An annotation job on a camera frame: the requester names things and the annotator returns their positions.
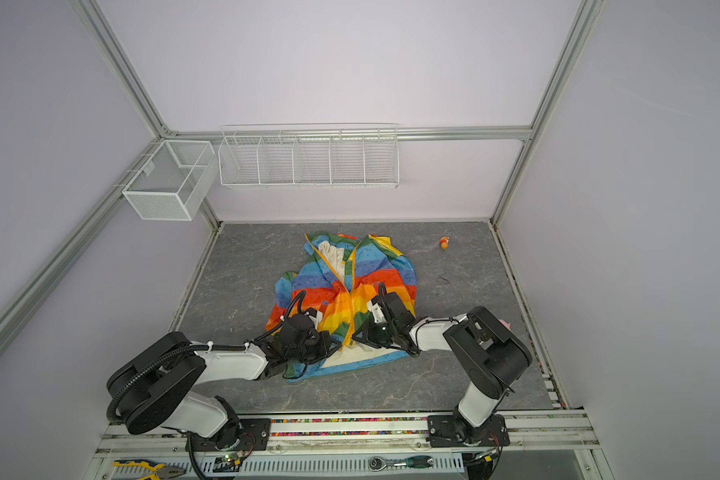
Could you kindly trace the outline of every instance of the robotic arm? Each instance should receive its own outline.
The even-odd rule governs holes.
[[[234,446],[244,434],[230,404],[190,389],[212,380],[269,378],[289,362],[303,363],[306,369],[338,350],[340,342],[317,331],[318,313],[302,312],[299,297],[297,301],[296,314],[290,316],[289,308],[278,327],[242,346],[190,342],[181,332],[168,333],[109,379],[108,419],[125,423],[135,435],[162,426],[194,432],[218,449]],[[530,365],[528,348],[482,306],[455,318],[416,319],[382,284],[369,307],[374,319],[355,333],[355,341],[398,348],[411,356],[451,350],[469,376],[470,385],[453,415],[429,417],[432,446],[480,445],[487,431],[496,428],[493,422],[503,421],[494,411]]]

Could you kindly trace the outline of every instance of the pliers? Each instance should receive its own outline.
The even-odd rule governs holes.
[[[154,463],[150,460],[115,460],[112,464],[114,467],[142,467],[154,472],[140,478],[139,480],[166,480],[166,478],[174,478],[184,475],[185,471],[178,467],[167,466],[164,463]]]

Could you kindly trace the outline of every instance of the white wire basket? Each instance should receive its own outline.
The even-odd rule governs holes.
[[[221,184],[253,187],[397,187],[394,128],[230,130],[222,127]]]
[[[209,141],[163,140],[123,188],[144,220],[192,220],[218,172]]]

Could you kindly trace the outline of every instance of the white mesh basket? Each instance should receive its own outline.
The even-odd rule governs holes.
[[[209,141],[163,140],[123,188],[144,220],[192,220],[216,178]]]
[[[396,133],[225,134],[221,183],[250,187],[397,187]]]

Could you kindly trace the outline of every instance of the white wall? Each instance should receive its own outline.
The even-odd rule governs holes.
[[[616,478],[720,478],[720,1],[606,4],[500,230]]]
[[[165,122],[529,124],[580,0],[101,0]]]
[[[168,331],[208,234],[201,217],[149,222],[122,203],[0,358],[0,478],[83,476],[106,380]]]
[[[0,2],[0,311],[150,140],[65,0]]]
[[[520,152],[519,140],[400,142],[397,188],[270,188],[215,185],[209,200],[229,222],[486,219]]]

